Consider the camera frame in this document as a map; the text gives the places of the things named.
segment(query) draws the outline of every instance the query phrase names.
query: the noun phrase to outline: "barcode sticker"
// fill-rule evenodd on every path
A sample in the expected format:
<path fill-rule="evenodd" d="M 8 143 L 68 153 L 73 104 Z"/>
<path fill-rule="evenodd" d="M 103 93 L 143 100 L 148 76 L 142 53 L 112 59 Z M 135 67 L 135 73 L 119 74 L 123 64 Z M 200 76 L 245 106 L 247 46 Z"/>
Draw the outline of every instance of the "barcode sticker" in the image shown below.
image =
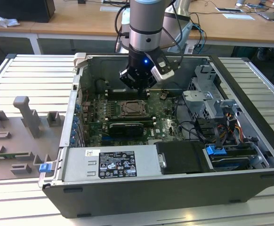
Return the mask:
<path fill-rule="evenodd" d="M 100 149 L 87 149 L 85 156 L 99 156 Z"/>

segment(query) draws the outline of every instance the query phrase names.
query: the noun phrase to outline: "side panel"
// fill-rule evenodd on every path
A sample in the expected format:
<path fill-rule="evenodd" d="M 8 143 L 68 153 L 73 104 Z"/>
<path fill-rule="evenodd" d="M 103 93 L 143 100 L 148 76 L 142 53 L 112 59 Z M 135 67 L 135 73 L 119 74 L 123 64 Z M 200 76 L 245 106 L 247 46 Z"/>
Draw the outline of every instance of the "side panel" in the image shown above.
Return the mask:
<path fill-rule="evenodd" d="M 246 202 L 274 185 L 274 173 L 53 186 L 46 196 L 65 218 Z"/>

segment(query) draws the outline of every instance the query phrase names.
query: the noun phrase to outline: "crumpled paper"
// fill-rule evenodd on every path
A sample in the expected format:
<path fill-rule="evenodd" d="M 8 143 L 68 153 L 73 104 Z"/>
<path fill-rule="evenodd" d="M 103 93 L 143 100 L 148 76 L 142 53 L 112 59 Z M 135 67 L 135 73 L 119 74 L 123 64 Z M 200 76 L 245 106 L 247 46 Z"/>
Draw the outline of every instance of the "crumpled paper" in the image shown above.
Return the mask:
<path fill-rule="evenodd" d="M 7 28 L 7 26 L 20 25 L 16 19 L 5 19 L 0 17 L 0 26 Z"/>

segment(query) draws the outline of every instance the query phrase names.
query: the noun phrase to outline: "blue latch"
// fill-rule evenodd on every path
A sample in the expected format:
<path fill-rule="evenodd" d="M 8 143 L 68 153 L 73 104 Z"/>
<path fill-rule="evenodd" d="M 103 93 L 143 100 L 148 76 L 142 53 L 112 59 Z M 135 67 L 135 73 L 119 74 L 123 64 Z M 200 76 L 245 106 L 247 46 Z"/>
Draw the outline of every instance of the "blue latch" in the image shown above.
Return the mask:
<path fill-rule="evenodd" d="M 208 155 L 211 155 L 211 154 L 227 154 L 225 148 L 216 149 L 216 147 L 214 145 L 209 145 L 206 148 L 206 151 L 207 151 Z"/>
<path fill-rule="evenodd" d="M 52 163 L 42 163 L 39 168 L 40 173 L 50 173 L 51 172 Z"/>

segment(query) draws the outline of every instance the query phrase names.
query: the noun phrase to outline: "warning label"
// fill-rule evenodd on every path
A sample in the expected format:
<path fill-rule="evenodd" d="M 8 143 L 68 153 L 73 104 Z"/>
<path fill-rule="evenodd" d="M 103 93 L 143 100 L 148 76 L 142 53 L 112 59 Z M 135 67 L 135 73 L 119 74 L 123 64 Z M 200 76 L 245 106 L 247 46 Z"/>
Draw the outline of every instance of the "warning label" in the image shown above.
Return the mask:
<path fill-rule="evenodd" d="M 134 152 L 100 152 L 99 178 L 137 177 Z"/>

